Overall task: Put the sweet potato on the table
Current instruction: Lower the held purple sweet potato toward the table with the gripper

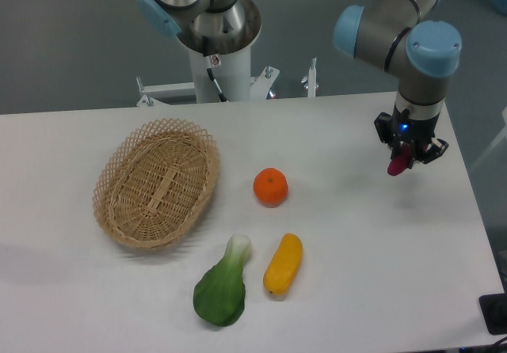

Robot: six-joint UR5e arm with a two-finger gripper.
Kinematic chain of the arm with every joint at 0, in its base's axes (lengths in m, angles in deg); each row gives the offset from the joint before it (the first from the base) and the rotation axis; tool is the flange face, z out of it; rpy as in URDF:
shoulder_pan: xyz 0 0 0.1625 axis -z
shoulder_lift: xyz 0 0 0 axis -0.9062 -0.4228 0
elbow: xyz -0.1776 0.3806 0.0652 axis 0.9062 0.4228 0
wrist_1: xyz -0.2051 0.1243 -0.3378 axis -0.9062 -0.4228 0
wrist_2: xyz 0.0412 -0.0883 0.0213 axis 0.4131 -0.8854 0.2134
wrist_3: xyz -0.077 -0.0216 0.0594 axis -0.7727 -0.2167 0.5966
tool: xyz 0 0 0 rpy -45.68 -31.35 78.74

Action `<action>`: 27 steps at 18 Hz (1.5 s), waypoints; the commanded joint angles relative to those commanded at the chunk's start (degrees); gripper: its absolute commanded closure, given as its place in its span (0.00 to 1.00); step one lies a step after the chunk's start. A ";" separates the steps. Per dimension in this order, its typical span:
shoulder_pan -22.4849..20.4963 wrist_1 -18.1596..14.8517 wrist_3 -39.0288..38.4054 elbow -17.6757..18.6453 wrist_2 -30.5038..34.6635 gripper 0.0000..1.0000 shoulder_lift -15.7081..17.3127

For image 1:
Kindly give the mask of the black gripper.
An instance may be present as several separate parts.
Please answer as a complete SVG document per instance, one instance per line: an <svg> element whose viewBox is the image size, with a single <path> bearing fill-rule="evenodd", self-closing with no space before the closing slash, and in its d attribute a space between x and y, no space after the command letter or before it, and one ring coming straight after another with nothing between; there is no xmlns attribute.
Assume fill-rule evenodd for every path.
<svg viewBox="0 0 507 353"><path fill-rule="evenodd" d="M411 166L427 165L440 158L449 145L443 139L435 139L435 127L439 115L427 120L416 120L410 117L409 110L400 112L394 108L391 114L381 112L374 121L375 129L381 143L391 150L390 159L400 154L400 144L411 144Z"/></svg>

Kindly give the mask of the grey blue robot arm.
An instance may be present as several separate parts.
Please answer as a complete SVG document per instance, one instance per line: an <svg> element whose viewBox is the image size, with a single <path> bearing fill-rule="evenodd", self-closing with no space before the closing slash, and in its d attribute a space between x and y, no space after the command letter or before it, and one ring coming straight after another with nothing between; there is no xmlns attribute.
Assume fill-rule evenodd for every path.
<svg viewBox="0 0 507 353"><path fill-rule="evenodd" d="M375 119L391 149L387 168L396 176L417 163L440 158L448 144L435 136L449 82L459 65L462 39L427 13L440 0L379 0L372 8L349 6L334 26L336 49L399 80L395 105ZM189 53L200 103L264 100L273 75L250 78L250 49L261 31L251 0L136 0L160 34Z"/></svg>

